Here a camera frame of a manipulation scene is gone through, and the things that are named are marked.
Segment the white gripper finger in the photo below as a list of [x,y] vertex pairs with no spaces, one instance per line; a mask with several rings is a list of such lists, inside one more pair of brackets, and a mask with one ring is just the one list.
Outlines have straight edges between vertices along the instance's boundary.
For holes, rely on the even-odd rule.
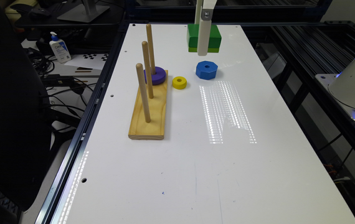
[[199,22],[199,38],[197,44],[198,56],[206,56],[211,32],[212,16],[217,0],[203,0]]
[[194,19],[195,24],[199,24],[199,22],[200,22],[202,3],[203,3],[203,0],[196,1],[196,11],[195,11],[195,19]]

